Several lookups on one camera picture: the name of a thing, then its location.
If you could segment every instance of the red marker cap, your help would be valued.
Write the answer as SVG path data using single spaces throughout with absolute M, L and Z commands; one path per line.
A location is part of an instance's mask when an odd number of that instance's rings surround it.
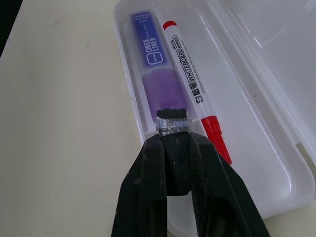
M 216 116 L 203 118 L 202 124 L 206 131 L 208 139 L 214 144 L 217 152 L 224 158 L 228 164 L 232 164 L 226 145 L 222 138 L 222 131 Z

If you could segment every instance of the whiteboard marker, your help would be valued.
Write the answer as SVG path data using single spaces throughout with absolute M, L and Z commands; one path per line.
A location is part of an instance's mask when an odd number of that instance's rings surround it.
M 216 150 L 227 163 L 232 164 L 222 138 L 219 122 L 206 95 L 202 81 L 184 45 L 177 24 L 174 21 L 167 21 L 164 23 L 163 29 L 184 87 L 189 94 L 198 118 L 202 121 L 208 139 L 215 145 Z

